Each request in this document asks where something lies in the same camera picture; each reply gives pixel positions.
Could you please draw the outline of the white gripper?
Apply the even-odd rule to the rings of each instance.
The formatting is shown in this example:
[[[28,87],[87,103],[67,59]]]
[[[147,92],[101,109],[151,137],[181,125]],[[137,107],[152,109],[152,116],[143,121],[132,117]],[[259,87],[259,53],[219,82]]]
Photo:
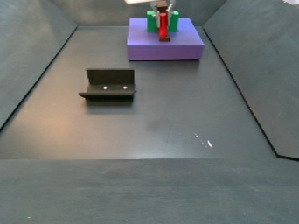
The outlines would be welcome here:
[[[160,0],[124,0],[127,4],[140,4],[140,3],[149,3],[151,2],[151,8],[153,10],[153,15],[155,15],[155,19],[156,19],[156,27],[160,28],[160,11],[159,11],[159,7],[157,7],[157,3],[160,2]],[[168,24],[167,27],[171,26],[171,17],[173,14],[173,6],[175,6],[176,0],[169,0],[168,6],[167,6],[167,16],[168,16]]]

